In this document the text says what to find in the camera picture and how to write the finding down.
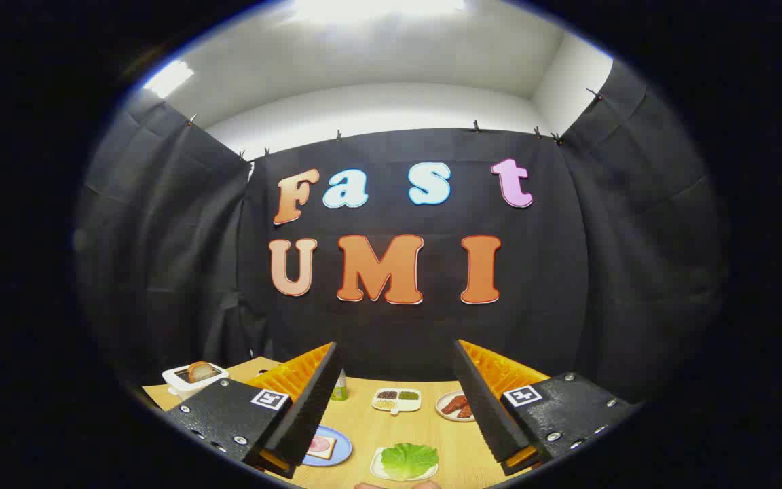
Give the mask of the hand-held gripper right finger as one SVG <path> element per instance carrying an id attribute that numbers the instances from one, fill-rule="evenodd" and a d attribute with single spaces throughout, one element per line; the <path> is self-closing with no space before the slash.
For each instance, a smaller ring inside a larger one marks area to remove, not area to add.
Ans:
<path id="1" fill-rule="evenodd" d="M 452 365 L 506 476 L 580 451 L 639 409 L 577 372 L 547 376 L 465 340 Z"/>

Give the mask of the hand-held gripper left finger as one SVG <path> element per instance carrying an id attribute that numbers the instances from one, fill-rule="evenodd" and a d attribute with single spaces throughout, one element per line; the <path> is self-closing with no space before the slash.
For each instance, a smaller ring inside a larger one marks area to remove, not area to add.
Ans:
<path id="1" fill-rule="evenodd" d="M 291 479 L 341 369 L 337 344 L 329 342 L 247 382 L 214 381 L 164 415 L 178 431 L 230 460 Z"/>

